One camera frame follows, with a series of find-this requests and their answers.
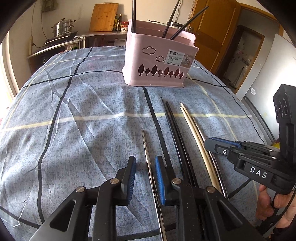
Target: stainless steel pot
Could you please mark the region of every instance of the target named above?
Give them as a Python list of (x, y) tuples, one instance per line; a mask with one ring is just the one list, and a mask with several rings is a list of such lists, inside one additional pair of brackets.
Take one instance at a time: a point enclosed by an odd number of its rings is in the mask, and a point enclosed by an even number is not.
[(54, 29), (53, 30), (54, 37), (72, 32), (72, 28), (74, 27), (73, 23), (75, 21), (76, 20), (72, 20), (72, 19), (65, 20), (64, 18), (62, 18), (61, 21), (59, 21), (52, 27)]

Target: blue gripper pad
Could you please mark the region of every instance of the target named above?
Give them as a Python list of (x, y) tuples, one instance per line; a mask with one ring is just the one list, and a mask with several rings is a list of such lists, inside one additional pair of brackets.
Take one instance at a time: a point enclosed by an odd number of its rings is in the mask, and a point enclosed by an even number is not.
[(129, 173), (129, 181), (127, 185), (127, 198), (128, 202), (131, 201), (131, 198), (133, 196), (133, 185), (135, 183), (135, 176), (136, 176), (136, 158), (134, 156), (130, 156), (130, 158), (133, 158), (132, 165), (131, 165), (131, 171)]
[(156, 174), (157, 174), (158, 196), (160, 199), (160, 203), (164, 205), (165, 204), (165, 185), (163, 183), (163, 175), (161, 172), (160, 165), (164, 165), (163, 160), (162, 158), (160, 159), (159, 156), (157, 156), (155, 158), (155, 168), (156, 168)]
[(242, 146), (238, 142), (229, 141), (229, 140), (225, 140), (225, 139), (218, 138), (218, 137), (212, 137), (211, 139), (214, 141), (219, 141), (219, 142), (223, 142), (223, 143), (226, 143), (226, 144), (229, 144), (232, 146), (236, 146), (237, 148), (240, 148), (240, 149), (242, 148)]

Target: cloud cutout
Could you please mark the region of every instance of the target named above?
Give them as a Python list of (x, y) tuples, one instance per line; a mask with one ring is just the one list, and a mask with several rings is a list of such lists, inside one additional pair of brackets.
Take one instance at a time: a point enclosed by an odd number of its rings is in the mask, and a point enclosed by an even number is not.
[(155, 54), (155, 52), (156, 52), (156, 49), (152, 48), (151, 46), (143, 48), (143, 53), (145, 53), (145, 54), (150, 55), (150, 54)]
[(160, 55), (160, 56), (156, 57), (155, 60), (158, 62), (163, 62), (165, 60), (165, 58)]

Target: wooden door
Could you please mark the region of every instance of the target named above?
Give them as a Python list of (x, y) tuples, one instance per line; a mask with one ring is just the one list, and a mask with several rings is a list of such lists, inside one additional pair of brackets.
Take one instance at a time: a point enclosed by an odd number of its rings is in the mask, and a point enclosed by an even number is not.
[(196, 0), (192, 16), (205, 6), (209, 8), (190, 27), (199, 48), (195, 59), (215, 74), (235, 32), (241, 5), (236, 0)]

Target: wooden cutting board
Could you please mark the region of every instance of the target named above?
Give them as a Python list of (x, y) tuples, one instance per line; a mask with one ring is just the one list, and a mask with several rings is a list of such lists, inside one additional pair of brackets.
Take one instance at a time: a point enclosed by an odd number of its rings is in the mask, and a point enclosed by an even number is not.
[(89, 25), (90, 32), (112, 31), (118, 3), (101, 3), (94, 6)]

